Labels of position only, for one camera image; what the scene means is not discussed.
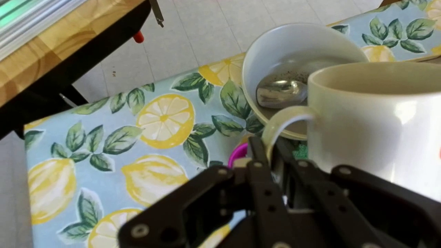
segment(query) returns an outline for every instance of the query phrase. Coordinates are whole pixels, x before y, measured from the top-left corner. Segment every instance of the mug rim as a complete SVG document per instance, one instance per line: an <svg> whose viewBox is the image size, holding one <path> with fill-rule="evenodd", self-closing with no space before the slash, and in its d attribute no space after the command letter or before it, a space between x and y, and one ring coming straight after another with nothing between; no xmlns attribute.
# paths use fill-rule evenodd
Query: mug rim
<svg viewBox="0 0 441 248"><path fill-rule="evenodd" d="M241 81L242 81L242 93L244 93L244 97L250 108L250 111L255 114L255 116L263 123L266 125L270 118L266 118L259 107L252 101L252 97L250 97L250 93L248 93L246 87L245 87L245 74L244 74L244 70L245 70L245 65L248 65L250 61L249 61L249 53L252 52L253 47L256 47L259 43L261 43L263 38L266 36L270 36L271 34L274 32L278 32L281 30L289 30L289 28L314 28L315 31L322 31L322 32L328 32L328 34L332 34L336 39L340 39L341 42L347 42L347 45L352 45L347 41L347 38L344 35L341 35L340 32L337 31L333 31L330 27L326 27L326 25L322 25L322 24L314 24L314 23L292 23L292 24L283 24L283 25L278 25L278 27L274 27L266 32L263 32L261 35L259 35L252 43L250 46L248 47L248 50L245 52L245 56L244 56L244 61L242 61L242 68L241 68ZM358 49L359 52L359 56L363 57L365 63L368 63L368 58L366 56ZM295 140L295 141L306 141L307 137L306 134L300 134L300 133L293 133L293 132L289 132L289 130L283 130L281 137L283 138L288 138L288 140Z"/></svg>
<svg viewBox="0 0 441 248"><path fill-rule="evenodd" d="M410 67L413 71L414 68L421 68L423 71L439 71L441 76L441 65L436 64L427 64L427 63L351 63L351 64L344 64L344 65L333 65L328 68L322 68L319 71L315 71L311 74L307 79L308 86L314 86L317 89L330 92L337 96L344 96L344 97L357 97L357 98L376 98L376 100L384 100L384 98L394 98L394 100L421 100L421 98L441 98L441 85L436 92L424 92L424 93L409 93L409 94L402 94L402 93L390 93L390 94L376 94L376 93L362 93L362 92L351 92L351 90L339 90L339 89L332 89L325 86L323 83L317 82L317 78L322 76L323 74L329 74L333 71L344 70L344 71L351 71L352 68L395 68L395 67Z"/></svg>

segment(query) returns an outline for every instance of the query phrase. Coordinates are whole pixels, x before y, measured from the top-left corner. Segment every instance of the lemon pattern tablecloth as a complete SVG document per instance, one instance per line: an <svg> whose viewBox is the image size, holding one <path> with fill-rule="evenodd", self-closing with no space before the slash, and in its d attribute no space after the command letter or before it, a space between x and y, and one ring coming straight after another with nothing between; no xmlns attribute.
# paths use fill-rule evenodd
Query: lemon pattern tablecloth
<svg viewBox="0 0 441 248"><path fill-rule="evenodd" d="M332 25L370 63L441 54L441 0L405 0ZM111 248L117 229L176 187L227 163L263 126L237 56L24 127L35 248ZM295 152L304 158L306 145ZM212 247L230 227L219 231Z"/></svg>

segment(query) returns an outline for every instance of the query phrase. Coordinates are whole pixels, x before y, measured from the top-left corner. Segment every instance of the metal spoon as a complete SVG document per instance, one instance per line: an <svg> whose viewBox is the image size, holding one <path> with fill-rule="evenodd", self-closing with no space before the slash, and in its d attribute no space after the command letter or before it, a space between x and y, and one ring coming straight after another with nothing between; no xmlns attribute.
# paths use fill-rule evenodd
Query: metal spoon
<svg viewBox="0 0 441 248"><path fill-rule="evenodd" d="M347 61L341 58L321 57L285 65L259 83L256 90L257 104L261 108L274 111L304 105L307 100L307 78L318 70L344 63Z"/></svg>
<svg viewBox="0 0 441 248"><path fill-rule="evenodd" d="M312 68L293 67L295 71L283 71L264 78L256 90L257 104L266 109L283 109L301 105L307 98L307 78Z"/></svg>
<svg viewBox="0 0 441 248"><path fill-rule="evenodd" d="M307 86L292 78L263 79L257 87L257 104L266 109L283 109L286 107L301 105L307 97Z"/></svg>

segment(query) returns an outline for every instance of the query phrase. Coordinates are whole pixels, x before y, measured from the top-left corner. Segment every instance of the wooden cutting board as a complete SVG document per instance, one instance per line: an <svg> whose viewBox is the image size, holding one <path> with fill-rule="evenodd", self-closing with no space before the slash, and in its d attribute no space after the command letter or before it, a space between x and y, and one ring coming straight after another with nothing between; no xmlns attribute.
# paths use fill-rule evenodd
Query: wooden cutting board
<svg viewBox="0 0 441 248"><path fill-rule="evenodd" d="M143 0L86 0L0 61L0 108Z"/></svg>

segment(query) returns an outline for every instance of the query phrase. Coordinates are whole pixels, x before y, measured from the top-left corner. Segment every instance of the white surface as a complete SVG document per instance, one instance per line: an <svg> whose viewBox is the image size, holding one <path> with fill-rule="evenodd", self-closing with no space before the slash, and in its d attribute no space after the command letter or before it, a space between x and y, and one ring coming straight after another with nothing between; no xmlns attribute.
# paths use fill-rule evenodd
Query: white surface
<svg viewBox="0 0 441 248"><path fill-rule="evenodd" d="M312 74L308 107L286 108L264 127L266 156L283 127L308 120L307 155L322 171L348 165L441 200L439 78L441 65L417 63ZM383 94L396 89L425 93Z"/></svg>
<svg viewBox="0 0 441 248"><path fill-rule="evenodd" d="M191 38L187 31L193 31L191 35L197 36L212 36L210 27L223 27L224 30L233 34L233 27L238 23L244 23L239 25L249 25L248 14L244 13L242 20L233 24L226 21L226 17L221 13L220 2L223 0L158 0L164 19L165 28L161 30L155 27L153 16L148 17L147 23L143 27L144 43L131 45L126 43L122 47L136 46L136 56L133 57L131 53L126 53L126 49L121 49L117 53L113 53L110 57L118 57L119 61L139 61L139 64L131 64L135 67L135 71L144 70L146 79L143 82L151 83L158 82L165 78L186 72L188 70L195 68L197 65L204 65L205 61L213 63L226 57L234 56L237 52L242 53L244 50L238 46L239 41L246 41L241 34L228 35L212 39L215 41L216 50L224 50L221 53L206 53L202 54L198 50L201 42ZM197 9L204 2L212 2L212 9ZM359 12L373 10L372 0L354 0ZM237 3L237 9L242 9L242 2ZM322 9L322 6L317 10L311 8L308 0L261 0L261 6L266 8L266 13L260 13L261 16L270 16L274 20L274 27L285 23L293 21L304 21L308 23L321 23L317 17ZM188 9L195 9L193 16L199 17L199 23L183 23L182 17L188 14ZM326 6L326 9L339 9L339 6ZM221 13L213 19L212 24L205 23L201 17L206 17L206 13ZM346 17L357 16L357 13L344 13ZM217 45L234 45L233 50L226 50L223 46ZM137 82L132 83L131 76L126 74L124 68L114 68L117 76L119 76L121 82L106 81L103 76L103 65L108 65L106 60L100 65L95 67L89 74L82 76L75 87L81 94L84 94L85 100L95 101L102 98L103 96L113 94L119 87L135 87ZM27 206L27 187L26 187L26 166L24 166L24 151L23 143L16 138L15 134L0 141L0 248L31 248L31 229L29 221L29 206Z"/></svg>
<svg viewBox="0 0 441 248"><path fill-rule="evenodd" d="M250 109L263 125L275 111L263 109L256 103L256 89L261 79L278 72L279 67L292 71L310 60L322 58L337 58L341 63L366 61L362 52L343 35L319 24L282 25L264 34L250 46L242 67L242 89ZM304 133L304 127L296 126L283 132L283 137L304 141Z"/></svg>

